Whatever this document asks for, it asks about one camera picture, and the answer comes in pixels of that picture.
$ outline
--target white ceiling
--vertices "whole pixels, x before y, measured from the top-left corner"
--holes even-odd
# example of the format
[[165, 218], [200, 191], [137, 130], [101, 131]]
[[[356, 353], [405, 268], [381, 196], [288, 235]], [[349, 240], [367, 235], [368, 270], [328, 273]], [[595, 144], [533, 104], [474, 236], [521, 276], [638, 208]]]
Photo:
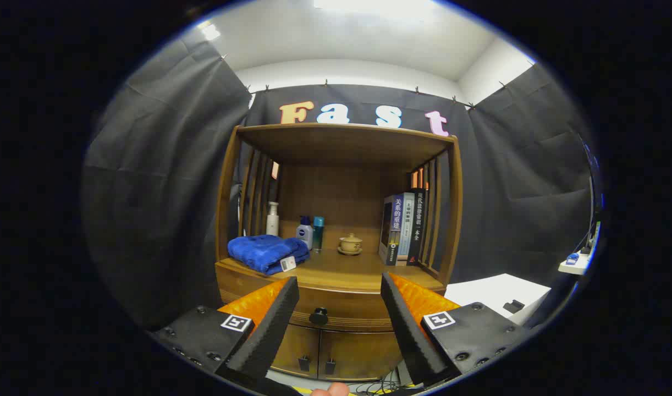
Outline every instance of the white ceiling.
[[413, 68], [456, 81], [496, 37], [447, 5], [422, 18], [314, 8], [313, 0], [255, 0], [211, 18], [233, 70], [343, 58]]

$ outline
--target folded towel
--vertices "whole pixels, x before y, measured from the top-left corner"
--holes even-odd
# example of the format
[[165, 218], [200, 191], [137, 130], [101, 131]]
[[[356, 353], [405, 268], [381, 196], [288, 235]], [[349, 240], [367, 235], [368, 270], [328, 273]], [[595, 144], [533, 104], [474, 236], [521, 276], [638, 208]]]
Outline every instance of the folded towel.
[[229, 241], [228, 254], [266, 275], [281, 272], [280, 259], [285, 257], [294, 256], [297, 263], [309, 258], [304, 241], [275, 235], [239, 236]]

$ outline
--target white lotion bottle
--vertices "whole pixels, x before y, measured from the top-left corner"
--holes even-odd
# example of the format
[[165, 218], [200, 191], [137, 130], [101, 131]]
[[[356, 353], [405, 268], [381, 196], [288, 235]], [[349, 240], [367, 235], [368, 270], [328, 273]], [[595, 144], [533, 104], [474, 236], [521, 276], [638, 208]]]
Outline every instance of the white lotion bottle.
[[306, 243], [306, 248], [311, 250], [314, 241], [314, 229], [311, 228], [309, 216], [301, 216], [299, 226], [296, 228], [296, 237]]
[[280, 216], [278, 216], [278, 203], [269, 201], [270, 211], [268, 212], [268, 220], [265, 223], [265, 233], [267, 235], [278, 236]]

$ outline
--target saucer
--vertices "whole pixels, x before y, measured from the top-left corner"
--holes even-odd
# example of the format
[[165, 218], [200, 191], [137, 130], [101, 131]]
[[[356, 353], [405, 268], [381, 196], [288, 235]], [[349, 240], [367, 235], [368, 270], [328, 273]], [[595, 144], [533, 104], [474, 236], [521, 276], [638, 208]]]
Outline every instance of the saucer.
[[356, 256], [357, 254], [362, 253], [363, 248], [360, 248], [360, 249], [358, 249], [358, 250], [356, 250], [356, 251], [343, 251], [343, 250], [341, 250], [341, 246], [338, 246], [338, 247], [336, 248], [336, 250], [338, 250], [339, 253], [341, 253], [341, 254], [345, 254], [346, 256]]

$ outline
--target finger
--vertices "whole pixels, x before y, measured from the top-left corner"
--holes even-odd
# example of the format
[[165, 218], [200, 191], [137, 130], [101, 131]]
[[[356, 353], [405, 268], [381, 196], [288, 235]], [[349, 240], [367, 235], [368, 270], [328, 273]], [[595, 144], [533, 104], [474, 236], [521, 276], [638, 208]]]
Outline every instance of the finger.
[[334, 382], [329, 386], [329, 393], [331, 396], [348, 396], [350, 390], [348, 386], [341, 382]]
[[331, 396], [331, 394], [324, 389], [314, 389], [311, 391], [310, 396]]

